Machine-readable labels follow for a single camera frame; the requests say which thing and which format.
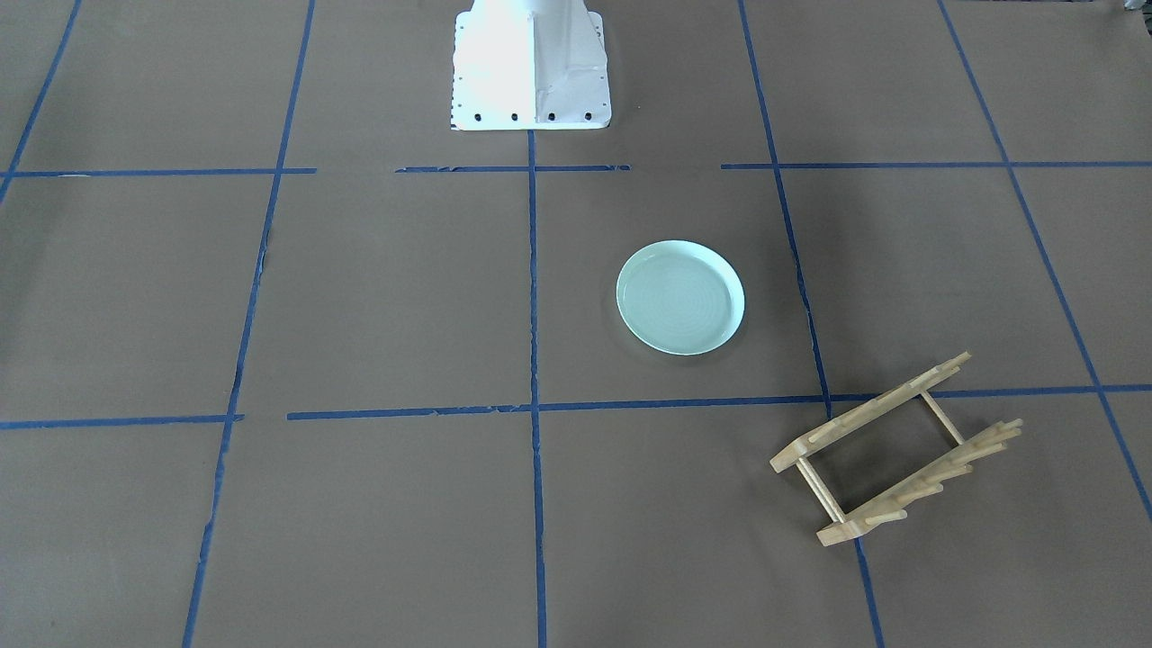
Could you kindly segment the pale green round plate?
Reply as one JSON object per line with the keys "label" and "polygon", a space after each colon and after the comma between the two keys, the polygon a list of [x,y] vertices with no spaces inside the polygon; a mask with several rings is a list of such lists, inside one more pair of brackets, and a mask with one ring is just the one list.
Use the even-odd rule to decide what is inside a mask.
{"label": "pale green round plate", "polygon": [[616,307],[651,349],[703,356],[736,336],[746,296],[732,262],[711,247],[664,239],[641,247],[617,271]]}

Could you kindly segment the wooden dish rack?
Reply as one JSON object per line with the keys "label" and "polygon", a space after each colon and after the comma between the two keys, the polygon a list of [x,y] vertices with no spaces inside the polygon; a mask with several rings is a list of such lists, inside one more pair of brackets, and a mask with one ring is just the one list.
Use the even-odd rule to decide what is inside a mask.
{"label": "wooden dish rack", "polygon": [[776,474],[795,470],[829,521],[823,547],[861,540],[904,520],[911,504],[971,474],[973,464],[1007,450],[1023,419],[996,421],[964,434],[933,389],[955,376],[971,354],[958,353],[802,432],[770,459]]}

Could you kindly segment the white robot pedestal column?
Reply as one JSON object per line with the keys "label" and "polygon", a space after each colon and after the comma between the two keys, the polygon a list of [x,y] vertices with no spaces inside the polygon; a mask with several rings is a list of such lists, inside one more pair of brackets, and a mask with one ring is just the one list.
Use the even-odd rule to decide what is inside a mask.
{"label": "white robot pedestal column", "polygon": [[611,125],[605,25],[584,1],[473,1],[455,17],[454,37],[454,131]]}

